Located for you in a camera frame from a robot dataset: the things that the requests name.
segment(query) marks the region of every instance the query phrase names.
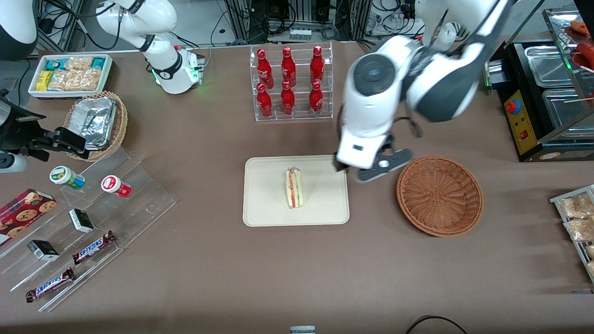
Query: red cookie box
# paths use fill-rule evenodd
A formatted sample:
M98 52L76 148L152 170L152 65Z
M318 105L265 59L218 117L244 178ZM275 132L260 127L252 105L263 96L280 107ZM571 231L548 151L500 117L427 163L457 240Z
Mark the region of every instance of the red cookie box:
M58 205L55 199L41 191L27 189L0 207L0 246L16 237L44 213Z

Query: acrylic display shelf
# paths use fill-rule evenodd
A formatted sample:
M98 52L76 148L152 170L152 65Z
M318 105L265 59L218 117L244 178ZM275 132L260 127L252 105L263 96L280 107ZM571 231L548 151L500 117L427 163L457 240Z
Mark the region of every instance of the acrylic display shelf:
M314 46L320 45L322 47L322 58L324 59L324 78L322 80L321 91L324 95L322 101L322 113L319 117L313 117L309 114L309 93L311 92L311 83L309 79L309 63L314 53ZM282 48L280 45L261 45L259 47L252 47L249 56L249 69L252 79L252 94L254 96L254 113L256 121L293 121L304 119L328 119L334 115L333 110L333 73L332 73L332 44L331 43L297 43L291 44L291 54L295 60L297 84L293 87L295 92L295 114L287 116L282 111L282 102L280 100L280 93L282 92L283 76L280 69L280 64L283 61ZM258 101L256 96L258 91L256 85L260 82L258 77L258 58L255 53L258 49L266 51L266 58L272 66L272 78L274 79L274 87L268 90L272 98L272 118L263 118L258 108Z
M122 148L102 157L80 174L86 179L82 189L62 187L54 195L58 202L54 209L0 248L0 287L6 292L22 295L23 303L27 291L72 267L76 280L62 284L56 291L31 303L31 307L40 312L55 308L175 204L163 187L150 178L140 161ZM132 187L128 198L101 189L100 182L107 175L116 175ZM82 233L74 229L68 214L73 208L88 213L95 227L93 232ZM74 266L72 255L110 230L116 241ZM53 262L38 260L27 248L31 240L49 241L60 254L58 259Z

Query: red bottle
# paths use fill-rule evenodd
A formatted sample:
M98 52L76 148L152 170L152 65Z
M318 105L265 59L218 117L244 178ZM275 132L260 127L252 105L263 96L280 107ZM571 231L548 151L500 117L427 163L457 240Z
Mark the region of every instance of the red bottle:
M274 87L274 79L272 79L272 67L270 62L266 59L266 52L259 49L256 54L258 55L258 76L260 82L266 85L267 89Z
M309 93L309 114L313 117L319 117L322 114L322 99L324 95L320 90L322 86L319 80L315 80L313 89Z
M283 62L280 64L283 71L283 80L288 80L291 87L297 84L297 73L295 69L295 61L291 56L291 48L283 48Z
M295 93L291 89L289 81L283 81L283 91L280 94L280 99L283 101L283 112L287 116L295 114Z
M263 83L258 83L256 88L258 89L258 95L256 96L256 99L258 100L258 107L260 109L260 113L262 113L262 117L264 118L271 118L272 100L270 99L270 95L266 91L266 87Z
M322 47L319 45L314 46L314 57L311 58L311 63L309 63L309 71L311 73L311 84L314 84L316 80L322 82L324 79L324 59L322 59Z

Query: brown table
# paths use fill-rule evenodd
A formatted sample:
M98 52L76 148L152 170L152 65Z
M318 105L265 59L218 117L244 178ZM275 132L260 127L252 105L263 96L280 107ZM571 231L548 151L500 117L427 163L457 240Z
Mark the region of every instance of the brown table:
M333 43L335 105L356 43ZM244 164L251 157L325 155L330 122L257 124L248 47L213 51L202 86L179 96L159 88L140 53L113 53L109 90L129 112L124 146L179 202L131 247L50 313L3 288L0 333L404 333L424 314L469 333L592 332L594 296L548 199L594 183L592 162L518 163L496 95L425 124L398 147L458 160L478 179L483 217L468 234L442 239L414 228L395 200L398 172L368 184L349 175L350 220L339 226L249 228L242 222ZM72 101L31 99L61 125ZM49 171L87 163L52 153L28 172L0 176L0 203L28 187L55 192ZM457 333L432 320L427 333Z

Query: sandwich slice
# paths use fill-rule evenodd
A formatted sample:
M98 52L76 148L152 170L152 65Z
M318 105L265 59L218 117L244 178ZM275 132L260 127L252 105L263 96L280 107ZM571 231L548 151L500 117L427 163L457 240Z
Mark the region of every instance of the sandwich slice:
M289 208L303 206L303 192L301 190L301 170L296 167L291 167L286 171L286 188L287 199L289 200Z

